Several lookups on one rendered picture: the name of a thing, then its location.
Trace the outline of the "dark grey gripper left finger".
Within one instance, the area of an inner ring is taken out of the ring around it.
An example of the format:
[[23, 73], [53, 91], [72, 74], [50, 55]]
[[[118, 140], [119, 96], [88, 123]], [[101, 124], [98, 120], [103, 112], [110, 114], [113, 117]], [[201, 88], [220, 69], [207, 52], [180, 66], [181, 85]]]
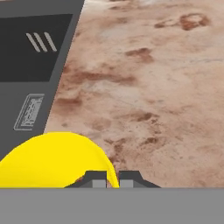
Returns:
[[79, 181], [75, 181], [67, 188], [106, 188], [107, 172], [106, 171], [86, 171]]

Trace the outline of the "yellow bowl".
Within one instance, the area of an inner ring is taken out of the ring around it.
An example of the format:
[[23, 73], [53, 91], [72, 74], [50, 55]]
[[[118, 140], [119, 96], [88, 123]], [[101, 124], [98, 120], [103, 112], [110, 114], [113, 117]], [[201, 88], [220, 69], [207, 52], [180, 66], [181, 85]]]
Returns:
[[21, 143], [0, 161], [0, 188], [64, 188], [87, 171], [106, 172], [106, 181], [119, 186], [100, 146], [72, 132], [49, 132]]

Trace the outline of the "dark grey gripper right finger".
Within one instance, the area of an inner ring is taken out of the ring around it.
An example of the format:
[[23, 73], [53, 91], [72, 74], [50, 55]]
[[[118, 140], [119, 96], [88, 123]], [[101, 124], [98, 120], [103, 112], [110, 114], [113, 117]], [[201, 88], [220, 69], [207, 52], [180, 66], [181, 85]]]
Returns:
[[121, 188], [158, 188], [158, 185], [143, 179], [140, 171], [119, 171], [119, 185]]

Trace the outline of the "dark grey hob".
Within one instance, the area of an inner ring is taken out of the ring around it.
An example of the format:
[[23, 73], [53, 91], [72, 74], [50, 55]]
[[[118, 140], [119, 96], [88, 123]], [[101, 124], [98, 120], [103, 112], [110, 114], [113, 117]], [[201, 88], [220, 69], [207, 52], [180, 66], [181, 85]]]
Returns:
[[0, 0], [0, 160], [44, 132], [85, 0]]

